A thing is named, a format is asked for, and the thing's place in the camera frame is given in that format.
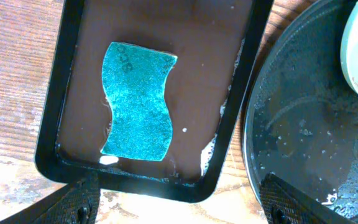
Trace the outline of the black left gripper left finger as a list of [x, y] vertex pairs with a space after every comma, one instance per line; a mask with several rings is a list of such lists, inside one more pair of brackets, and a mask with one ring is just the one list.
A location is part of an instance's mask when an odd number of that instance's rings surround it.
[[89, 172], [0, 224], [94, 224], [100, 195], [98, 174]]

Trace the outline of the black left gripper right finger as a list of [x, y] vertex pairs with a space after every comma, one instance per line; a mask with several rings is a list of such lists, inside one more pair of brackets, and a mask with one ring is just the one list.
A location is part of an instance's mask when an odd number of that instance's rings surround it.
[[269, 223], [356, 224], [321, 205], [274, 174], [261, 181], [260, 201]]

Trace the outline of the green and yellow sponge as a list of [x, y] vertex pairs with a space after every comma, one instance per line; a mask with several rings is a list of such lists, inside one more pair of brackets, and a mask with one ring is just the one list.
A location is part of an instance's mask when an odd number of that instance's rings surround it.
[[177, 56], [112, 42], [104, 56], [101, 81], [112, 113], [101, 153], [141, 161], [162, 161], [173, 137], [165, 101], [168, 75]]

